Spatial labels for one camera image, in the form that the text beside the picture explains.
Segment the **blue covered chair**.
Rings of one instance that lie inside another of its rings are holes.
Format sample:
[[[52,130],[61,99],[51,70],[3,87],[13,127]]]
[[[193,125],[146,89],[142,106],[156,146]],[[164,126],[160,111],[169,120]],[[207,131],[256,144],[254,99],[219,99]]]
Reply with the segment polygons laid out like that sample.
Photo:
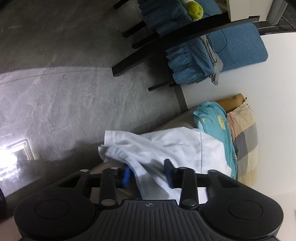
[[[213,50],[223,62],[222,71],[262,63],[268,52],[252,23],[225,28],[206,35]],[[200,38],[189,40],[167,50],[169,67],[177,84],[200,82],[214,72],[213,65]]]
[[[192,22],[179,0],[137,1],[142,20],[162,36]]]

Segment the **white black-edged desk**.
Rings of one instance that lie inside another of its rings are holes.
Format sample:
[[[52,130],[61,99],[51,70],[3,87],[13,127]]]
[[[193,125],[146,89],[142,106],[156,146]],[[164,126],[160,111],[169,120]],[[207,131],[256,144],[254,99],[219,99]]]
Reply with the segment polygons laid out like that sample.
[[[112,74],[114,77],[118,77],[159,51],[166,51],[178,44],[210,32],[244,23],[265,21],[272,3],[272,1],[227,1],[227,11],[189,23],[164,36],[144,43],[137,51],[114,65],[111,68]]]

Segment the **yellow-green plush toy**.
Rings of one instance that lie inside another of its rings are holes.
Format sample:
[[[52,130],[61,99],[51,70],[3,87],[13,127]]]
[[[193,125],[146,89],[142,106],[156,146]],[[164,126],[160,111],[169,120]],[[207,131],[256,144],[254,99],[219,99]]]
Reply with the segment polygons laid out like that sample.
[[[188,15],[193,21],[203,18],[204,10],[196,1],[183,1],[183,6],[187,10]]]

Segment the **grey cloth on chair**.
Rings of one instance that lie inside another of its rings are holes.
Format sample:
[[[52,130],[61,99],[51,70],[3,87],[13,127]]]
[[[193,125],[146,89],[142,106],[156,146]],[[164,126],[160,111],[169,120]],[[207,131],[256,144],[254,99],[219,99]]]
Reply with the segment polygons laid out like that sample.
[[[207,50],[207,53],[209,55],[209,58],[211,60],[211,63],[213,65],[214,72],[210,75],[211,82],[214,85],[219,84],[219,74],[222,72],[223,69],[223,62],[218,56],[218,54],[213,50],[211,47],[211,44],[209,43],[207,36],[203,35],[200,37],[200,39],[203,41],[204,46]]]

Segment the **checkered pillow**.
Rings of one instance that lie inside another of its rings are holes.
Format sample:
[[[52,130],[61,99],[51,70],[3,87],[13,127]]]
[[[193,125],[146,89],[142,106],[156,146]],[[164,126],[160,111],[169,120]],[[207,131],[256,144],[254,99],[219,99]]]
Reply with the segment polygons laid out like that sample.
[[[227,113],[237,158],[237,180],[246,186],[257,182],[258,138],[255,117],[247,101]]]

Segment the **teal patterned bed sheet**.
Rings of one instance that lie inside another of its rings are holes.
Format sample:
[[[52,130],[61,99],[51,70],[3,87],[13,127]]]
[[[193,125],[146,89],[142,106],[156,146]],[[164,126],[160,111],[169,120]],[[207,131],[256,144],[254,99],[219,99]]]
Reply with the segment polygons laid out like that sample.
[[[228,126],[226,111],[215,101],[200,104],[193,112],[198,129],[221,141],[224,145],[225,159],[231,168],[230,177],[237,179],[237,155]]]

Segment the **white t-shirt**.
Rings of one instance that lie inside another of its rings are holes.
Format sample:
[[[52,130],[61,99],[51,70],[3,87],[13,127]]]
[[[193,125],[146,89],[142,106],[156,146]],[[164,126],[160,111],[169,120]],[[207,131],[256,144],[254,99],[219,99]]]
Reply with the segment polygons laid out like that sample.
[[[180,200],[181,190],[171,189],[165,177],[165,159],[175,168],[187,167],[201,174],[217,170],[231,175],[223,143],[196,128],[170,128],[142,135],[106,131],[98,152],[103,161],[124,163],[132,169],[144,200]]]

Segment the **brown bed headboard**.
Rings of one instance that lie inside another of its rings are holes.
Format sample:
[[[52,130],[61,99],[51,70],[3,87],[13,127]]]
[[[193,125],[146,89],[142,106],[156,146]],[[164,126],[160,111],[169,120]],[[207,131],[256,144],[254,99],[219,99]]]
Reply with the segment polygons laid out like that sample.
[[[243,104],[244,101],[245,97],[241,93],[236,94],[233,97],[216,100],[217,104],[219,104],[222,107],[222,109],[225,110],[226,113],[229,113],[237,107],[241,106],[241,104]]]

